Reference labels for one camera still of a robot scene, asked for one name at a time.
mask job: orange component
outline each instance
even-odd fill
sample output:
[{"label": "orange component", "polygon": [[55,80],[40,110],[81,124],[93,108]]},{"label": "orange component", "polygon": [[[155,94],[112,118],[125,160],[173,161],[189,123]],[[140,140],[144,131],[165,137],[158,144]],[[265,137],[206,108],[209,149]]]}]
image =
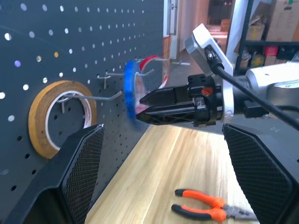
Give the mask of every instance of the orange component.
[{"label": "orange component", "polygon": [[195,190],[185,190],[183,192],[183,197],[190,197],[203,201],[213,208],[221,208],[225,205],[225,201],[221,197],[212,197]]},{"label": "orange component", "polygon": [[208,210],[201,210],[201,209],[190,209],[185,206],[181,206],[181,207],[182,207],[182,209],[189,211],[189,212],[194,212],[194,213],[198,213],[198,214],[209,214],[213,220],[218,221],[218,222],[223,222],[226,219],[226,213],[222,209],[212,208],[212,209],[208,209]]},{"label": "orange component", "polygon": [[205,87],[202,89],[201,93],[204,95],[210,96],[213,94],[213,89],[212,89],[212,87]]}]

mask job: cable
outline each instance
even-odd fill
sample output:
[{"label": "cable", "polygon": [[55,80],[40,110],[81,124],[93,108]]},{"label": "cable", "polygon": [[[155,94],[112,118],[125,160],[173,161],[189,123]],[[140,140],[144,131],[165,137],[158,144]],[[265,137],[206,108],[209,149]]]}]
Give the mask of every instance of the cable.
[{"label": "cable", "polygon": [[281,119],[283,122],[287,123],[288,125],[295,128],[297,131],[299,131],[299,122],[296,119],[292,118],[290,115],[283,112],[277,106],[274,106],[273,104],[269,103],[269,101],[259,97],[259,95],[257,95],[254,91],[252,91],[247,86],[244,86],[243,83],[240,82],[237,78],[228,74],[220,65],[213,66],[212,71],[214,74],[220,76],[224,80],[228,81],[229,83],[237,87],[243,93],[248,95],[252,100],[254,100],[259,105],[261,105],[262,108],[273,113],[276,117]]}]

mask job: red and white tape roll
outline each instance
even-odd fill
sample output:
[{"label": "red and white tape roll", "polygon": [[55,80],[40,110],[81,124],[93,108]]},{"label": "red and white tape roll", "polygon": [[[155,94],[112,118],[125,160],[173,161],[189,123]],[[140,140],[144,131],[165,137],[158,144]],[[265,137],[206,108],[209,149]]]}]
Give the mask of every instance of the red and white tape roll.
[{"label": "red and white tape roll", "polygon": [[[145,58],[141,63],[140,63],[140,71],[141,73],[143,73],[143,70],[145,69],[145,67],[151,63],[152,61],[155,61],[157,59],[161,59],[163,60],[163,58],[159,57],[158,55],[152,55],[152,56],[149,56],[147,58]],[[159,89],[162,89],[166,86],[168,80],[169,80],[169,71],[170,71],[170,68],[169,68],[169,65],[167,63],[167,61],[162,61],[163,62],[163,65],[164,67],[167,69],[166,72],[163,71],[162,75],[162,83],[159,87]]]}]

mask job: pliers handle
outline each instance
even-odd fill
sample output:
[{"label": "pliers handle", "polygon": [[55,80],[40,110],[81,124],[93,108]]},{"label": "pliers handle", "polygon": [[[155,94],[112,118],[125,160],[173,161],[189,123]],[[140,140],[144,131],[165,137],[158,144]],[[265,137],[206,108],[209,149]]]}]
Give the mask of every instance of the pliers handle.
[{"label": "pliers handle", "polygon": [[175,195],[194,198],[203,201],[212,207],[212,209],[209,210],[200,210],[173,204],[171,209],[182,216],[197,220],[215,220],[218,222],[222,222],[227,218],[225,210],[222,209],[225,202],[221,197],[212,197],[202,192],[189,189],[177,189],[175,190]]}]

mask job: shelf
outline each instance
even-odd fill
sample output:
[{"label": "shelf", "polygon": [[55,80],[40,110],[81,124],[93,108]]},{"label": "shelf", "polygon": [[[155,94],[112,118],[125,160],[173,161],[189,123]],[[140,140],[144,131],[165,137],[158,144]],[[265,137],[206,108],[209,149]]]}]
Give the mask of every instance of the shelf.
[{"label": "shelf", "polygon": [[274,42],[274,41],[245,41],[246,46],[299,46],[299,42]]}]

